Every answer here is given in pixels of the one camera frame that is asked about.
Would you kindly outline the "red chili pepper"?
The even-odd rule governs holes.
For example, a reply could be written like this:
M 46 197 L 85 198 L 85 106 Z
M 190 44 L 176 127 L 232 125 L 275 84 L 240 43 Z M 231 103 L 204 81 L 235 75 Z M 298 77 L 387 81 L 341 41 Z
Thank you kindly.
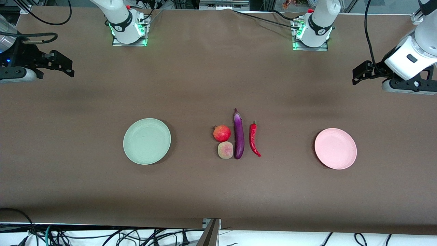
M 253 153 L 256 154 L 256 156 L 261 157 L 261 153 L 259 153 L 256 147 L 256 141 L 255 141 L 256 133 L 257 133 L 257 121 L 254 121 L 252 124 L 250 124 L 249 127 L 249 144 Z

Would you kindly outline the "long purple eggplant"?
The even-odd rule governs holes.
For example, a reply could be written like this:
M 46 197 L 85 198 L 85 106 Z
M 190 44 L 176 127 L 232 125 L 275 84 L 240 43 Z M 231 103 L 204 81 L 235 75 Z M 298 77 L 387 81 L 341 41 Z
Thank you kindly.
M 235 159 L 240 159 L 244 153 L 245 140 L 244 140 L 244 129 L 242 124 L 242 117 L 240 116 L 238 110 L 234 108 L 234 132 L 235 132 Z

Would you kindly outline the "red pomegranate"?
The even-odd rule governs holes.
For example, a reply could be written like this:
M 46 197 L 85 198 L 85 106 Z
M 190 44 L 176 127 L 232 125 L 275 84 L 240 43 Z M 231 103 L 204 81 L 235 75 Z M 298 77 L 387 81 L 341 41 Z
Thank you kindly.
M 217 125 L 214 126 L 213 137 L 218 142 L 225 142 L 231 136 L 231 130 L 226 125 Z

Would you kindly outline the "brown table cover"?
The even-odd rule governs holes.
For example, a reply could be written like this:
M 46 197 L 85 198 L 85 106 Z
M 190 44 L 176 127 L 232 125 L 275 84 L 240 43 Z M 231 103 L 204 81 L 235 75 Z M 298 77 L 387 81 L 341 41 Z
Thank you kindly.
M 231 10 L 154 12 L 146 47 L 114 47 L 97 8 L 62 26 L 23 15 L 39 48 L 72 59 L 75 76 L 45 70 L 0 85 L 0 207 L 36 223 L 437 235 L 437 95 L 354 86 L 369 58 L 363 17 L 340 15 L 327 52 L 295 51 L 289 28 Z M 221 159 L 214 126 L 242 117 L 240 159 Z M 135 122 L 171 133 L 159 162 L 123 150 Z M 256 156 L 249 127 L 257 122 Z M 319 132 L 354 139 L 343 170 L 318 160 Z

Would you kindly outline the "pink round plate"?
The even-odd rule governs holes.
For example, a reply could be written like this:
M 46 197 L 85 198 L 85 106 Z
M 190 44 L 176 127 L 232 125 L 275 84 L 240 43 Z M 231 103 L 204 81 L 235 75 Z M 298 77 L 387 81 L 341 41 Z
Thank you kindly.
M 319 132 L 314 141 L 314 150 L 323 165 L 336 170 L 351 167 L 357 156 L 354 139 L 338 128 L 327 128 Z

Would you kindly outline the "red orange background items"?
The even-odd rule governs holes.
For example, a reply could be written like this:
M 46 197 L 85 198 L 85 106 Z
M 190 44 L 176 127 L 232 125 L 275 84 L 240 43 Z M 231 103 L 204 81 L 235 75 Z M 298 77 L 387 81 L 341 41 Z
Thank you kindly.
M 314 8 L 319 0 L 282 0 L 281 8 L 283 10 L 303 10 Z

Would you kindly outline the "pale green round plate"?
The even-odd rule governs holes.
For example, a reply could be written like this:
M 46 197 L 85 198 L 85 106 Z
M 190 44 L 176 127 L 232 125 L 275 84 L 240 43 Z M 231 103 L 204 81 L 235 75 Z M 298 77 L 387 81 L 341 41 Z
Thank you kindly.
M 139 165 L 159 162 L 168 153 L 170 146 L 170 129 L 164 122 L 154 118 L 133 123 L 123 138 L 126 157 Z

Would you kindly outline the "pink yellow peach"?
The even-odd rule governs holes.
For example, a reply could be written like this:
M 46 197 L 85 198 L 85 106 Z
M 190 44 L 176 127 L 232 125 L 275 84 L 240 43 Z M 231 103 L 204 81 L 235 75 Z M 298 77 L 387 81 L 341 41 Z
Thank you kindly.
M 217 146 L 217 154 L 221 159 L 230 159 L 234 155 L 234 146 L 231 142 L 225 141 Z

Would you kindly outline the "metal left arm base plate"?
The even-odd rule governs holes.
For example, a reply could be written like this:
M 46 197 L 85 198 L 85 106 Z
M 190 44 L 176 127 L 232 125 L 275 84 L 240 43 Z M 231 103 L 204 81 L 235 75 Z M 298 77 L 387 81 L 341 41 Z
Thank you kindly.
M 324 43 L 319 47 L 310 47 L 304 44 L 299 37 L 302 36 L 302 33 L 305 30 L 305 24 L 304 24 L 304 15 L 301 15 L 297 18 L 293 18 L 293 20 L 290 21 L 290 24 L 292 27 L 298 27 L 298 29 L 291 29 L 292 34 L 292 44 L 293 44 L 293 50 L 300 50 L 300 51 L 328 51 L 328 40 L 329 35 L 325 38 Z

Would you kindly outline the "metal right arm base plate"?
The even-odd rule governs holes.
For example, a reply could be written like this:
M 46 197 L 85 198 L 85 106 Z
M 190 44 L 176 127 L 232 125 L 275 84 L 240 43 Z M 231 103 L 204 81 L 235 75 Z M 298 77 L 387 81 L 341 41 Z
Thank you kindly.
M 142 12 L 130 11 L 130 23 L 109 23 L 113 46 L 147 46 L 151 17 Z

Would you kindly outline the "aluminium frame profile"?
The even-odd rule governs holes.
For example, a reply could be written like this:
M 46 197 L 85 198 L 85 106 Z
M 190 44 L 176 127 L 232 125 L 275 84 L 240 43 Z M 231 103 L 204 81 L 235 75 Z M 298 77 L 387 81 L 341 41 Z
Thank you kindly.
M 199 0 L 199 10 L 224 10 L 249 11 L 249 0 Z

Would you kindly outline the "dark metal post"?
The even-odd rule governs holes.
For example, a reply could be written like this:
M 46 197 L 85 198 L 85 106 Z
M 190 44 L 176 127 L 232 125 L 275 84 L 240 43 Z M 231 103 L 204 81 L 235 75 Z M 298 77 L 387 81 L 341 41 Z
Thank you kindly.
M 217 246 L 219 242 L 219 232 L 221 229 L 221 219 L 212 218 L 206 222 L 206 228 L 203 231 L 196 246 Z

